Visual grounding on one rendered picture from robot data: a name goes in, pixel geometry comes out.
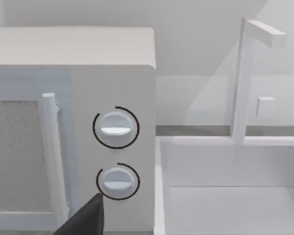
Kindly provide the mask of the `microwave door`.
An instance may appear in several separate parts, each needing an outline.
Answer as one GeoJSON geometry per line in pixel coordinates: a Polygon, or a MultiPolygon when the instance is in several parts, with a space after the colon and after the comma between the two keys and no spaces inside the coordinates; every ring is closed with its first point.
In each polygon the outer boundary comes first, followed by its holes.
{"type": "Polygon", "coordinates": [[[69,217],[74,209],[72,80],[55,66],[0,65],[0,233],[52,232],[42,94],[54,93],[69,217]]]}

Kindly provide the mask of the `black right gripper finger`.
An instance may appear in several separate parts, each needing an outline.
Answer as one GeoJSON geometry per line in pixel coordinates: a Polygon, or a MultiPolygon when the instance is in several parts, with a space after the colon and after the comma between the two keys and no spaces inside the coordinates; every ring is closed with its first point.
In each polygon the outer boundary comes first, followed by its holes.
{"type": "Polygon", "coordinates": [[[97,193],[52,235],[103,235],[103,194],[97,193]]]}

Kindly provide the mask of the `tall white tap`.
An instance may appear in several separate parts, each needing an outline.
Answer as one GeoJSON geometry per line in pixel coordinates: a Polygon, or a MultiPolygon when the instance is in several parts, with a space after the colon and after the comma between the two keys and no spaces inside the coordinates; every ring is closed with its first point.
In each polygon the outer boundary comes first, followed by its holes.
{"type": "Polygon", "coordinates": [[[241,145],[245,141],[255,42],[259,41],[272,49],[283,49],[286,46],[286,40],[286,33],[260,20],[250,18],[241,20],[235,76],[236,91],[230,131],[235,145],[241,145]]]}

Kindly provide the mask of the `white sink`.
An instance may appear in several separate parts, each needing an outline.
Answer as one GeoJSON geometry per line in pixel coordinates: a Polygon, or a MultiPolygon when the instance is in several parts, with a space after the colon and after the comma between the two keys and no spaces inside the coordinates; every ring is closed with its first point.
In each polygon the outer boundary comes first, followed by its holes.
{"type": "Polygon", "coordinates": [[[157,137],[165,235],[294,235],[294,138],[157,137]]]}

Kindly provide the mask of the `large round microwave knob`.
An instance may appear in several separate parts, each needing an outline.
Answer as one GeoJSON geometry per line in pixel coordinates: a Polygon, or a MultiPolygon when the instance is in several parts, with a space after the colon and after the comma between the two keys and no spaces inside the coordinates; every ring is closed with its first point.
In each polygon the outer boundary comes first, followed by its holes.
{"type": "Polygon", "coordinates": [[[131,110],[115,106],[112,111],[95,115],[92,131],[101,145],[109,149],[125,149],[139,137],[140,123],[131,110]]]}

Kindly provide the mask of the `pale microwave oven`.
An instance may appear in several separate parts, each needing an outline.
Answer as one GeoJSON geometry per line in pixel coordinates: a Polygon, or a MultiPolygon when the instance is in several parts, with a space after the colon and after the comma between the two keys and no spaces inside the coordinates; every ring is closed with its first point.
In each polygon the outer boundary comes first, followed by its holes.
{"type": "Polygon", "coordinates": [[[139,174],[139,191],[124,201],[103,196],[103,235],[155,235],[154,32],[146,27],[0,27],[0,65],[55,66],[72,80],[73,146],[70,218],[97,193],[96,175],[124,163],[139,174]],[[97,113],[122,106],[139,120],[140,134],[125,149],[94,137],[97,113]]]}

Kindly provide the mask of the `small round microwave knob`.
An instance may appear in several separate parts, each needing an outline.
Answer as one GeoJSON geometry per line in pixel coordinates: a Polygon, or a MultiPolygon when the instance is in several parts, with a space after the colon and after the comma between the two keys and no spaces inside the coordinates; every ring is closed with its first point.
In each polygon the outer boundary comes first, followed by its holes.
{"type": "Polygon", "coordinates": [[[106,198],[124,201],[139,191],[141,179],[132,166],[117,163],[115,167],[99,170],[96,175],[96,186],[106,198]]]}

